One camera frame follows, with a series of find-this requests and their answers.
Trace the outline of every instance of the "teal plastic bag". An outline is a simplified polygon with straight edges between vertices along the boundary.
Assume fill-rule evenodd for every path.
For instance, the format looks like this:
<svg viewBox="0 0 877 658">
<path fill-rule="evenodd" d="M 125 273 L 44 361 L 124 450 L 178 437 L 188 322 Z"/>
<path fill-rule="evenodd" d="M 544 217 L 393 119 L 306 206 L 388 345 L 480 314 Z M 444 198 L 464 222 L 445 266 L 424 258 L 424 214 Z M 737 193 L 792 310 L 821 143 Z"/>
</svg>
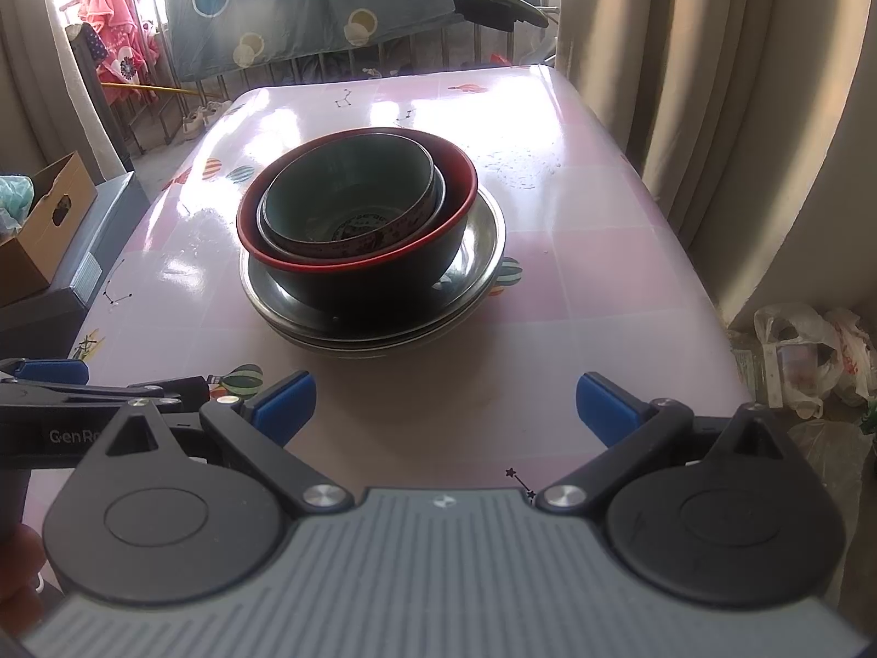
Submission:
<svg viewBox="0 0 877 658">
<path fill-rule="evenodd" d="M 0 235 L 21 230 L 33 202 L 33 183 L 24 175 L 0 175 Z"/>
</svg>

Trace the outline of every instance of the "stainless steel plate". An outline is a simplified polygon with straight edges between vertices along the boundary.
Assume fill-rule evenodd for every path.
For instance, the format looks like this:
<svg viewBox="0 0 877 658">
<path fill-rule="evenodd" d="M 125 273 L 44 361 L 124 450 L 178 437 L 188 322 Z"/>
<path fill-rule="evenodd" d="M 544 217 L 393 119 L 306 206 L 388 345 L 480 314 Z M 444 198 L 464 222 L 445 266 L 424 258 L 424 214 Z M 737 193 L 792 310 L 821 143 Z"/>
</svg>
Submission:
<svg viewBox="0 0 877 658">
<path fill-rule="evenodd" d="M 500 268 L 505 221 L 497 201 L 479 189 L 459 252 L 422 303 L 385 318 L 345 319 L 290 296 L 269 270 L 241 252 L 240 279 L 247 298 L 275 331 L 293 343 L 339 355 L 377 355 L 448 331 L 486 296 Z"/>
</svg>

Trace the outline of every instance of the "nested bowls stack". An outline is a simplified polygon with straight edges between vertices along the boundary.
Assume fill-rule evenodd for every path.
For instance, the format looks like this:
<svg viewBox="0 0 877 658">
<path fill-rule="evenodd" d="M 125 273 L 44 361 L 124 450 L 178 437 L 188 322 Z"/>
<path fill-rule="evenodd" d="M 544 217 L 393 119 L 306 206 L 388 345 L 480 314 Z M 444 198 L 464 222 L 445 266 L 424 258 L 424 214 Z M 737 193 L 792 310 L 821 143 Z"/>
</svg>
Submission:
<svg viewBox="0 0 877 658">
<path fill-rule="evenodd" d="M 367 356 L 447 331 L 496 278 L 505 225 L 456 145 L 357 129 L 310 141 L 238 208 L 241 281 L 289 340 Z"/>
</svg>

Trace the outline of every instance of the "table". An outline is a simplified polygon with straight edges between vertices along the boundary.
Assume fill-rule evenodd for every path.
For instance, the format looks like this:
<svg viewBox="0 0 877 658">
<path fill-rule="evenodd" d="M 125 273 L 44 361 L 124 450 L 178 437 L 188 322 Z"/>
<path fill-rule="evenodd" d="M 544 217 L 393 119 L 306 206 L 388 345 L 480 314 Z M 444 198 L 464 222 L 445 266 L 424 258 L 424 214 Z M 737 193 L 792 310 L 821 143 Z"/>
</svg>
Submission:
<svg viewBox="0 0 877 658">
<path fill-rule="evenodd" d="M 303 351 L 252 309 L 238 278 L 242 190 L 279 155 L 360 126 L 417 128 L 472 157 L 509 230 L 503 286 L 447 336 L 371 360 Z M 640 398 L 705 415 L 749 400 L 707 294 L 645 186 L 573 87 L 513 67 L 241 96 L 128 241 L 82 327 L 91 382 L 295 369 L 317 412 L 288 449 L 348 489 L 534 490 L 603 446 L 576 414 L 598 371 Z M 40 527 L 69 471 L 34 473 Z"/>
</svg>

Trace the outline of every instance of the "red bowl rim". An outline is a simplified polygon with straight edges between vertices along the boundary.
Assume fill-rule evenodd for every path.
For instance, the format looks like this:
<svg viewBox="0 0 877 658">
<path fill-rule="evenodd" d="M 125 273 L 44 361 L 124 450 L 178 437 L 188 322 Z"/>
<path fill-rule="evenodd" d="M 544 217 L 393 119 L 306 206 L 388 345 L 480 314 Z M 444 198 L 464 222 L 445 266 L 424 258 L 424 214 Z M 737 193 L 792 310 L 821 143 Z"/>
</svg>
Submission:
<svg viewBox="0 0 877 658">
<path fill-rule="evenodd" d="M 283 158 L 284 160 L 285 160 L 285 158 L 288 158 L 287 163 L 291 162 L 292 160 L 295 160 L 295 158 L 298 155 L 301 155 L 301 153 L 297 153 L 297 151 L 299 151 L 301 149 L 301 147 L 303 147 L 304 145 L 307 145 L 310 149 L 310 147 L 313 146 L 314 144 L 321 143 L 323 141 L 326 141 L 326 139 L 330 139 L 330 138 L 332 138 L 332 139 L 346 138 L 348 135 L 358 135 L 358 134 L 364 133 L 366 131 L 387 131 L 387 130 L 388 129 L 386 129 L 384 127 L 365 128 L 365 129 L 349 129 L 349 131 L 336 131 L 335 133 L 330 133 L 328 135 L 322 135 L 320 138 L 314 138 L 313 140 L 307 141 L 297 148 L 293 148 L 292 151 L 288 151 L 287 153 L 284 153 L 280 158 L 278 158 L 278 160 L 275 161 L 275 163 L 278 162 L 281 158 Z M 408 130 L 409 129 L 393 129 L 393 131 L 398 131 L 397 135 L 405 135 L 405 131 L 408 131 Z M 439 135 L 436 135 L 434 133 L 429 133 L 427 131 L 417 131 L 417 132 L 422 133 L 424 135 L 428 135 L 429 137 L 441 138 Z M 475 165 L 472 163 L 472 160 L 456 144 L 452 143 L 451 141 L 448 141 L 446 138 L 441 138 L 441 140 L 444 141 L 446 144 L 450 145 L 450 147 L 454 148 L 455 151 L 459 154 L 459 157 L 463 161 L 465 161 L 470 172 L 472 173 L 471 179 L 474 182 L 474 184 L 470 186 L 469 192 L 466 195 L 466 200 L 463 201 L 463 204 L 459 207 L 459 209 L 454 214 L 452 214 L 446 221 L 444 221 L 444 223 L 440 224 L 440 226 L 438 226 L 435 230 L 424 235 L 424 237 L 420 237 L 419 239 L 414 240 L 413 242 L 409 243 L 409 245 L 406 245 L 404 247 L 400 247 L 399 249 L 393 250 L 391 252 L 385 252 L 384 254 L 375 255 L 374 257 L 370 257 L 369 259 L 361 259 L 358 262 L 341 262 L 341 263 L 335 264 L 335 265 L 300 265 L 300 264 L 297 264 L 295 262 L 287 262 L 287 261 L 284 261 L 281 259 L 275 259 L 275 258 L 271 257 L 270 255 L 266 254 L 265 252 L 262 252 L 262 250 L 258 249 L 249 239 L 247 239 L 247 236 L 243 233 L 242 226 L 241 226 L 241 219 L 243 216 L 242 208 L 243 208 L 244 198 L 247 198 L 247 195 L 254 195 L 256 192 L 258 192 L 257 190 L 255 190 L 255 186 L 256 186 L 257 182 L 260 182 L 261 173 L 260 173 L 260 175 L 256 176 L 255 179 L 253 179 L 253 182 L 250 184 L 249 188 L 247 188 L 247 191 L 244 192 L 244 198 L 241 198 L 240 205 L 238 205 L 238 214 L 236 215 L 235 226 L 238 229 L 238 238 L 240 239 L 241 244 L 244 246 L 244 249 L 246 249 L 247 252 L 249 252 L 251 255 L 256 257 L 256 259 L 258 261 L 260 261 L 262 264 L 270 266 L 271 268 L 279 269 L 279 270 L 282 270 L 284 272 L 306 272 L 306 273 L 312 273 L 312 274 L 327 274 L 327 273 L 332 273 L 332 272 L 345 272 L 345 271 L 370 268 L 370 266 L 380 265 L 380 264 L 383 264 L 384 262 L 389 262 L 392 259 L 396 259 L 397 257 L 400 257 L 404 254 L 412 252 L 415 249 L 418 249 L 418 247 L 422 247 L 423 245 L 426 245 L 431 240 L 434 240 L 437 237 L 441 237 L 443 234 L 445 234 L 445 232 L 447 232 L 447 230 L 450 230 L 450 228 L 453 228 L 453 226 L 455 226 L 455 224 L 457 224 L 457 222 L 459 222 L 459 220 L 461 220 L 462 217 L 466 213 L 468 213 L 469 208 L 471 208 L 472 204 L 475 202 L 475 196 L 478 195 L 478 172 L 477 172 L 477 170 L 475 170 Z"/>
</svg>

